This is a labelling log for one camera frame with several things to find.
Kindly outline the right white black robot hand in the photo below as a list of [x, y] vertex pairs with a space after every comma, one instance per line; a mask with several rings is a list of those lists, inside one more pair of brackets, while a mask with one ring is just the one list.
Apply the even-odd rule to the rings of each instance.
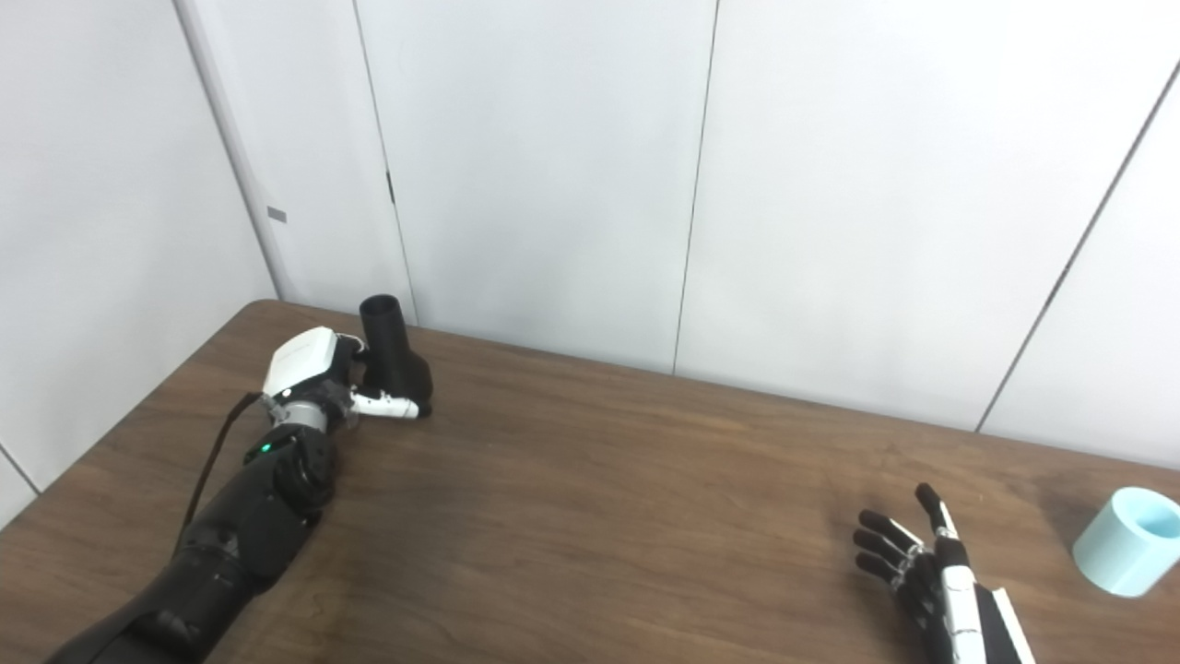
[[914, 499], [927, 513], [933, 539], [861, 509], [853, 533], [856, 567], [889, 585], [917, 627], [927, 663], [1032, 663], [1007, 589], [979, 583], [948, 504], [931, 484], [919, 484]]

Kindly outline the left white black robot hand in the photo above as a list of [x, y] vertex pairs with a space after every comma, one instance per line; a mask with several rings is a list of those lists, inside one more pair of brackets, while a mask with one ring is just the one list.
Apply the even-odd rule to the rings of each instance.
[[278, 346], [262, 387], [274, 426], [332, 433], [362, 419], [431, 415], [430, 364], [406, 331], [367, 329], [365, 338], [317, 326]]

